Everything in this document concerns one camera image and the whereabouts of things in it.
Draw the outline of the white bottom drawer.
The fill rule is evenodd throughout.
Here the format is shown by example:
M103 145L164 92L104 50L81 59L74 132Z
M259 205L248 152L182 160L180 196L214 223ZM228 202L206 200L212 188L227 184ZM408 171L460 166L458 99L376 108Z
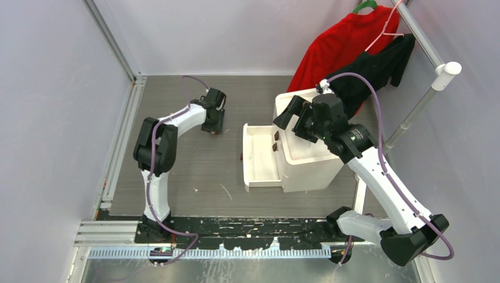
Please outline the white bottom drawer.
M243 127L242 161L245 190L256 187L281 187L282 177L272 145L274 144L272 126Z

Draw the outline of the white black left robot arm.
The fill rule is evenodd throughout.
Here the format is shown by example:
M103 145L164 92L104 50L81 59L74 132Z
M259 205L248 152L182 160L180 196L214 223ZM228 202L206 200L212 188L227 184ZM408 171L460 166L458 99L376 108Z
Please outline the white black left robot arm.
M144 180L145 209L140 228L157 243L167 242L172 227L167 220L171 210L167 201L168 179L177 157L178 139L199 126L202 131L220 134L223 129L226 94L209 88L199 99L166 117L143 120L133 150Z

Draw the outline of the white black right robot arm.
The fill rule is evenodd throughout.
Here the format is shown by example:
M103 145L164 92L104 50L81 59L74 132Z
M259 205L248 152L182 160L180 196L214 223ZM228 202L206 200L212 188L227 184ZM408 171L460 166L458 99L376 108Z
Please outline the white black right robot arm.
M443 236L449 227L447 218L432 214L411 196L374 136L361 124L349 123L340 98L320 94L307 101L294 95L273 124L285 130L293 116L298 120L292 132L312 143L321 140L360 177L387 214L386 219L377 219L343 206L327 216L331 240L342 242L348 236L364 239L378 244L394 264L405 266Z

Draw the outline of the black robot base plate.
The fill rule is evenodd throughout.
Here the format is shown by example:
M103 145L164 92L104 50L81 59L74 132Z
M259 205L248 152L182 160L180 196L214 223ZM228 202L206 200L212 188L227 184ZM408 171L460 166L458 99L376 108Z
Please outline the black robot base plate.
M346 242L333 221L322 218L207 218L168 217L164 225L178 231L172 235L157 222L146 218L139 220L135 243L173 243L186 248L192 241L188 234L199 238L194 248L215 250L223 246L227 250L240 248L243 251L271 247L278 241L280 250L319 249L322 243Z

